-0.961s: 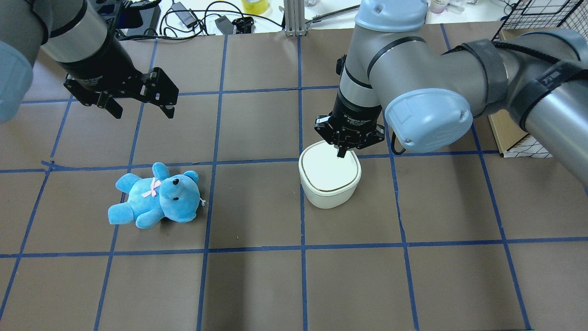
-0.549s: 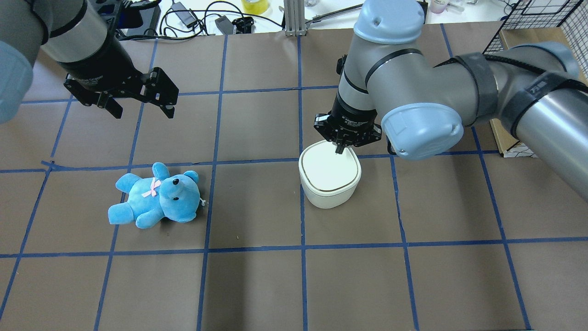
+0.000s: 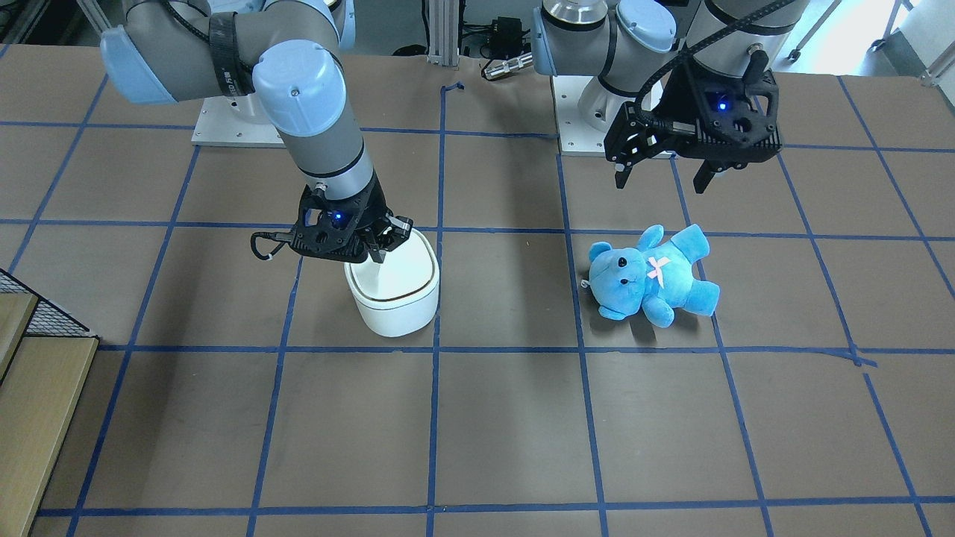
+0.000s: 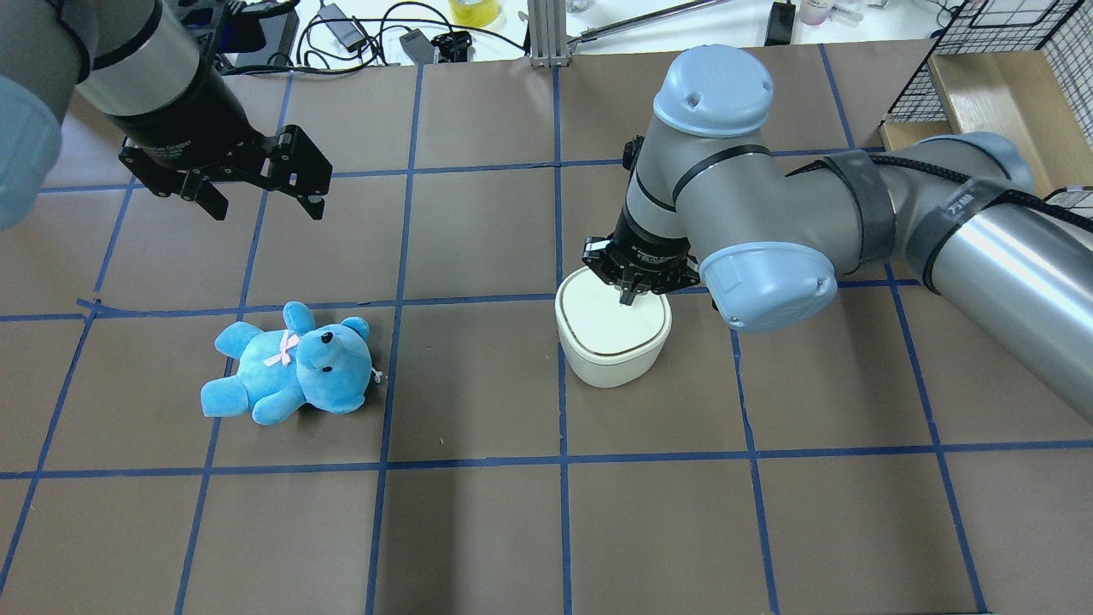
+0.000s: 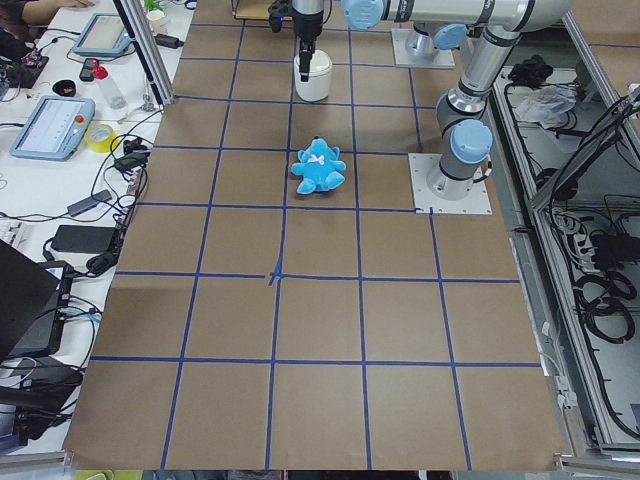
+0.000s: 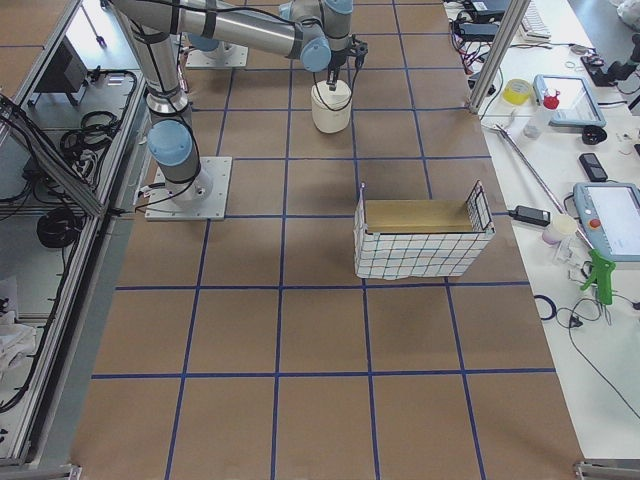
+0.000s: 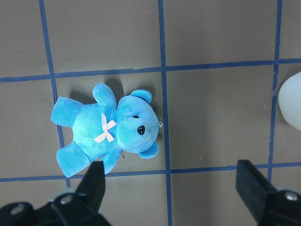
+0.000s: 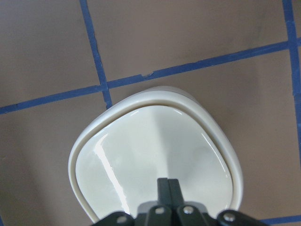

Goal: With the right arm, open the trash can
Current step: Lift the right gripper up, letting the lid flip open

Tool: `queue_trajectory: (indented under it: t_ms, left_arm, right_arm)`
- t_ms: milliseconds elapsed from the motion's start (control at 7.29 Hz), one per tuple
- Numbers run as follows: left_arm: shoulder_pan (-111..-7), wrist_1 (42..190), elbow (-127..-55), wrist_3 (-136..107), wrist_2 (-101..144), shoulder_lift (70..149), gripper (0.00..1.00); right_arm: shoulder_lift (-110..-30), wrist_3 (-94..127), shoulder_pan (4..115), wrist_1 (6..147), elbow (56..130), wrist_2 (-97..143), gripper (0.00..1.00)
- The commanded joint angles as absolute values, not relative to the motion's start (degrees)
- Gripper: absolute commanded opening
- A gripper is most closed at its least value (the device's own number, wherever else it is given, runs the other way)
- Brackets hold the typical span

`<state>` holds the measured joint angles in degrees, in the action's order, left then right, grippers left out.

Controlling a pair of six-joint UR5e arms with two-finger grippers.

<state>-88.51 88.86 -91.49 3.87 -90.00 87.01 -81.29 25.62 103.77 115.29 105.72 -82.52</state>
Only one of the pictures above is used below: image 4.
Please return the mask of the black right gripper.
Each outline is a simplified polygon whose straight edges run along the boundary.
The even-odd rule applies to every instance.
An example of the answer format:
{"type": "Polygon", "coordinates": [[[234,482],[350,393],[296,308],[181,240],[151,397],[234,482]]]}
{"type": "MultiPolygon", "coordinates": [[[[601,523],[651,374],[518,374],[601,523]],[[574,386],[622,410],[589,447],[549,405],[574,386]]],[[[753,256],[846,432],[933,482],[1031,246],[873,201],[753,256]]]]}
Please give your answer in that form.
{"type": "Polygon", "coordinates": [[[649,241],[626,233],[587,237],[581,264],[602,284],[618,289],[618,304],[633,305],[646,293],[667,295],[698,285],[698,261],[690,249],[685,237],[649,241]]]}

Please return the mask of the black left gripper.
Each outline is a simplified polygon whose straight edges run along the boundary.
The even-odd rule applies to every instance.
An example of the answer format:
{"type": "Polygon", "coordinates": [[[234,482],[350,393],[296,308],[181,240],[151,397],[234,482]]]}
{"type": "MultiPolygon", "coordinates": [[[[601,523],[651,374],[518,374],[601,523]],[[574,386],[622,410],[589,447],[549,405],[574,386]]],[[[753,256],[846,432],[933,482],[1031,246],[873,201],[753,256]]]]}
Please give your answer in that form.
{"type": "Polygon", "coordinates": [[[297,125],[263,137],[240,113],[199,110],[120,116],[118,127],[128,138],[121,163],[141,184],[153,192],[178,191],[216,221],[226,218],[230,199],[205,175],[183,174],[208,167],[218,174],[223,164],[236,161],[252,167],[259,150],[258,186],[293,197],[309,218],[324,218],[333,166],[297,125]]]}

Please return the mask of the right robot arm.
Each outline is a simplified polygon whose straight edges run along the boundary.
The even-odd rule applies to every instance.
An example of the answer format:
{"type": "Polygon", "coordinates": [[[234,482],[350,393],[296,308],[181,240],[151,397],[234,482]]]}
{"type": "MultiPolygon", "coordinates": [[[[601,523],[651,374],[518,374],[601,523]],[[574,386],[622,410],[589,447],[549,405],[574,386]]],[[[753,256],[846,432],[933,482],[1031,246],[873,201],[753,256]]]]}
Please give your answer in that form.
{"type": "Polygon", "coordinates": [[[1013,143],[992,132],[850,150],[781,174],[761,127],[775,85],[741,48],[679,54],[653,120],[624,150],[618,225],[581,262],[636,296],[702,284],[737,332],[823,311],[838,275],[900,260],[1077,413],[1092,409],[1090,221],[1032,194],[1013,143]]]}

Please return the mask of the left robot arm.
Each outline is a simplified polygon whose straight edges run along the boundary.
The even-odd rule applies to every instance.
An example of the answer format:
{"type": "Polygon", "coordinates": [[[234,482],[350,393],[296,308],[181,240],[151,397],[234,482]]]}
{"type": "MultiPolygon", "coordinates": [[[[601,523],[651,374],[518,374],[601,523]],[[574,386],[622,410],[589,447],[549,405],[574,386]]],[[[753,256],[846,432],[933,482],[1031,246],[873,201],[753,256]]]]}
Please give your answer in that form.
{"type": "Polygon", "coordinates": [[[57,163],[74,95],[125,137],[120,162],[154,196],[212,218],[220,180],[295,198],[324,218],[332,165],[296,125],[266,137],[218,70],[224,52],[263,43],[260,23],[285,1],[4,1],[1,226],[19,225],[57,163]]]}

